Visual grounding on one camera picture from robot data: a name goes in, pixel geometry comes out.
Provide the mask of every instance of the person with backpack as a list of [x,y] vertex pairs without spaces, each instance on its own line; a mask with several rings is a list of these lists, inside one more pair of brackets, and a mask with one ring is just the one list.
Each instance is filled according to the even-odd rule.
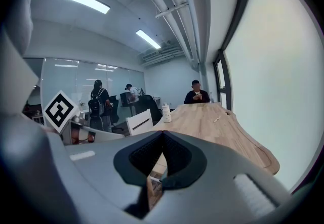
[[108,91],[102,88],[102,82],[96,80],[88,102],[90,127],[107,132],[111,131],[110,113],[111,106]]

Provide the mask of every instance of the office desk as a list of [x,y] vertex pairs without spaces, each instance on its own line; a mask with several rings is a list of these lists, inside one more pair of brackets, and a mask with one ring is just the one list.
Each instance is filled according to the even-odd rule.
[[153,97],[153,100],[156,102],[156,105],[161,109],[161,97]]
[[126,105],[122,105],[121,107],[125,108],[125,107],[129,107],[130,111],[131,111],[131,116],[133,117],[133,110],[132,110],[132,106],[134,106],[135,103],[129,103]]
[[[172,122],[164,123],[161,119],[152,130],[176,131],[224,145],[271,174],[279,171],[280,165],[275,156],[245,132],[235,114],[224,109],[220,103],[180,105],[171,112],[171,116]],[[162,155],[153,171],[163,174],[166,166],[167,162]]]

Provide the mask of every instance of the backpack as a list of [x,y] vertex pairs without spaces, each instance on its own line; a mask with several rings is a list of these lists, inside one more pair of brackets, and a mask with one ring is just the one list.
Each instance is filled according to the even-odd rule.
[[100,89],[97,95],[91,92],[91,99],[88,102],[90,117],[99,117],[105,112],[106,103],[100,97],[104,90],[104,88]]

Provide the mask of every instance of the white wall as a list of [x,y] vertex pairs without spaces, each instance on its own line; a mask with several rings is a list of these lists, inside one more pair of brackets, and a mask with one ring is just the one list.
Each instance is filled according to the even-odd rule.
[[108,64],[143,72],[137,51],[77,27],[33,19],[31,42],[24,57],[53,57]]
[[287,189],[323,133],[321,38],[300,0],[249,0],[225,51],[237,119],[278,159],[276,177]]
[[199,80],[199,73],[191,69],[185,57],[180,57],[147,68],[144,77],[148,95],[161,97],[161,103],[177,108],[192,90],[191,82]]

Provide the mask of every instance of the glass wall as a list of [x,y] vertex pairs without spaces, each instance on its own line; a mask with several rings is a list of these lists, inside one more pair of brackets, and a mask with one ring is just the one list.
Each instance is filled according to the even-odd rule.
[[120,94],[126,92],[128,83],[145,91],[144,73],[110,65],[102,65],[83,61],[44,59],[42,70],[42,108],[53,96],[62,90],[71,98],[80,111],[88,111],[88,101],[95,80],[102,81],[102,87],[107,89],[109,96],[118,100],[117,114],[122,123],[126,117],[131,117],[129,107],[121,107]]

